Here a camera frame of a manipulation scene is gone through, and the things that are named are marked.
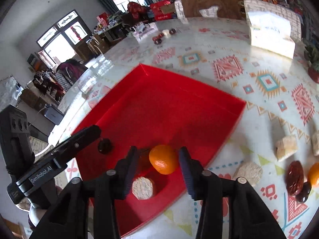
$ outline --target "blue dotted line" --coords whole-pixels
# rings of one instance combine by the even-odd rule
[[[229,163],[229,164],[223,164],[223,165],[221,165],[221,166],[216,166],[216,167],[210,167],[208,170],[213,170],[213,169],[216,169],[216,170],[218,170],[218,169],[221,169],[221,168],[226,168],[226,167],[231,167],[231,166],[233,166],[233,165],[237,165],[237,164],[241,164],[241,163],[243,163],[244,161],[243,160],[241,160],[240,162],[233,162],[233,163]]]

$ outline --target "white box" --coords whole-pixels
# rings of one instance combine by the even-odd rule
[[[293,59],[295,43],[289,36],[270,35],[270,32],[259,26],[249,26],[250,44]]]

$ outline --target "red gift box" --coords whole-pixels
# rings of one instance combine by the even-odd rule
[[[152,3],[150,5],[153,13],[154,13],[154,16],[155,16],[155,20],[156,21],[162,21],[162,20],[169,20],[169,19],[172,19],[172,14],[171,13],[167,13],[167,14],[164,14],[162,12],[162,10],[160,9],[161,6],[164,6],[164,5],[168,5],[170,4],[171,2],[169,0],[162,0],[162,1],[159,1],[157,3]]]

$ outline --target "patterned tablecloth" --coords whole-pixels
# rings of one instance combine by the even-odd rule
[[[53,129],[49,142],[55,145],[69,137],[84,116],[139,62],[207,83],[247,101],[238,127],[207,168],[231,179],[242,161],[261,165],[263,177],[255,190],[286,237],[297,239],[319,206],[319,189],[312,189],[308,201],[300,204],[287,194],[284,182],[291,161],[299,160],[305,174],[317,161],[311,136],[319,125],[319,93],[307,75],[304,46],[296,44],[293,60],[251,47],[244,21],[191,18],[158,22],[157,26],[160,30],[173,27],[176,34],[163,38],[161,45],[155,45],[152,36],[140,44],[126,38],[92,63],[63,98],[59,108],[66,116]],[[285,135],[296,136],[299,150],[279,163],[274,144]],[[66,173],[68,180],[79,176],[74,159]],[[200,212],[200,202],[184,194],[127,238],[195,238]],[[223,200],[223,216],[223,238],[228,238],[227,199]]]

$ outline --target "orange fruit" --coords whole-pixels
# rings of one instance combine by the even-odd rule
[[[312,187],[317,187],[319,185],[319,163],[315,163],[309,170],[308,182],[310,182]]]
[[[158,145],[149,153],[153,167],[161,174],[171,174],[178,167],[178,156],[175,150],[167,145]]]

